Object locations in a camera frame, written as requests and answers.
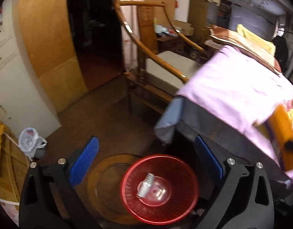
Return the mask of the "pink floral curtain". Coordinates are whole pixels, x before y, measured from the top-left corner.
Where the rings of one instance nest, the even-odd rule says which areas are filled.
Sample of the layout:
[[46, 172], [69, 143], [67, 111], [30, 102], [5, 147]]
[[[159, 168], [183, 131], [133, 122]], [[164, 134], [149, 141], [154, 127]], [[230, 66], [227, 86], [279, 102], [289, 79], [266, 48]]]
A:
[[[120, 0], [120, 1], [144, 1], [144, 0]], [[124, 15], [128, 26], [139, 37], [138, 22], [137, 22], [137, 7], [136, 6], [122, 6], [121, 11]], [[137, 46], [131, 40], [124, 27], [122, 27], [122, 47], [123, 47], [123, 59], [124, 67], [126, 71], [136, 69], [138, 66], [137, 61]]]

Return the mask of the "red plastic waste basket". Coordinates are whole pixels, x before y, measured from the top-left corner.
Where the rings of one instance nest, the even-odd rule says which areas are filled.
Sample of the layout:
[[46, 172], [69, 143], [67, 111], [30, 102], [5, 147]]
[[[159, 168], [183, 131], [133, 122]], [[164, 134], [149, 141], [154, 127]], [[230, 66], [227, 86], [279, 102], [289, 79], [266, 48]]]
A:
[[[146, 198], [136, 196], [148, 173], [155, 175]], [[132, 164], [123, 175], [120, 195], [126, 210], [138, 221], [168, 225], [186, 217], [199, 198], [194, 171], [183, 160], [170, 155], [150, 155]]]

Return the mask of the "orange box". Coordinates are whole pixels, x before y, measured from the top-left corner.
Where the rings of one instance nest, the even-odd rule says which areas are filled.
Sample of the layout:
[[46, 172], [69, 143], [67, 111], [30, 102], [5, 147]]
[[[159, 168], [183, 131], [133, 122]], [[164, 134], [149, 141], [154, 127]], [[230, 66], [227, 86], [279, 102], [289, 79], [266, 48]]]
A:
[[270, 141], [282, 170], [293, 170], [293, 108], [279, 104], [264, 123], [255, 126]]

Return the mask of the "round wooden tray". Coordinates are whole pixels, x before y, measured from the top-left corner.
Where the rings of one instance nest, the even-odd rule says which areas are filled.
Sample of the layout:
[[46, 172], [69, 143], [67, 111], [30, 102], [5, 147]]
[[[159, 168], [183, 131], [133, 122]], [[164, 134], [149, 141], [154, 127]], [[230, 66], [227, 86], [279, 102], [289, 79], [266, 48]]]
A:
[[126, 210], [120, 195], [123, 175], [139, 159], [132, 154], [112, 155], [92, 168], [87, 179], [88, 199], [93, 209], [106, 220], [121, 225], [139, 223]]

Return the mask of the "yellow cloth covered chair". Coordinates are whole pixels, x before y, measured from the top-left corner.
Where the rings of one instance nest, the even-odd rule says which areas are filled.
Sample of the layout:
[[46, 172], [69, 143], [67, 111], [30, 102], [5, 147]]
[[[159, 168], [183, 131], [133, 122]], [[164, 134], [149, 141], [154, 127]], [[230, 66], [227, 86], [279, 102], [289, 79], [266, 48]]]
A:
[[242, 24], [237, 25], [236, 31], [239, 35], [264, 48], [267, 52], [274, 56], [276, 46], [272, 42], [262, 39], [261, 37], [257, 36], [253, 32], [249, 31], [247, 28], [245, 28]]

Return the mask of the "white medicine box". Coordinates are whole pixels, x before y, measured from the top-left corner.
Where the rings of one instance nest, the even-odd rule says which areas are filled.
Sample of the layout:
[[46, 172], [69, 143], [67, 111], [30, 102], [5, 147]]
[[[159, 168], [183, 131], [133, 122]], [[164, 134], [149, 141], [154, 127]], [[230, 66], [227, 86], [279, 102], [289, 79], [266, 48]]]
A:
[[148, 192], [153, 186], [155, 175], [148, 173], [145, 179], [138, 185], [136, 196], [139, 198], [146, 198]]

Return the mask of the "brown gold pillow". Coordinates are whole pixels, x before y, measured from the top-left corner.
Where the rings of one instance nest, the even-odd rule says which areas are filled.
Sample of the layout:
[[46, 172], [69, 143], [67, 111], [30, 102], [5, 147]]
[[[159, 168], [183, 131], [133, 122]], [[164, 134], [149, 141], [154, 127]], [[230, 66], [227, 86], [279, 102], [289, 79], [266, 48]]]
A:
[[241, 53], [253, 58], [275, 74], [279, 75], [282, 73], [281, 67], [275, 56], [271, 55], [264, 48], [239, 35], [236, 30], [232, 31], [212, 25], [210, 37], [217, 44], [236, 47]]

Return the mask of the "white plastic bag on floor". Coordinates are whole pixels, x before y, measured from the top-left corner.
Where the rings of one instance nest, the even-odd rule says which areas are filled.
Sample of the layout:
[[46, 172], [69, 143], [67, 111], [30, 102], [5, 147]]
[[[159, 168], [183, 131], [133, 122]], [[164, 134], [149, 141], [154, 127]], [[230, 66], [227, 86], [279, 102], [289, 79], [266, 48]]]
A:
[[41, 159], [45, 156], [47, 140], [41, 137], [34, 128], [25, 128], [18, 140], [20, 150], [28, 158]]

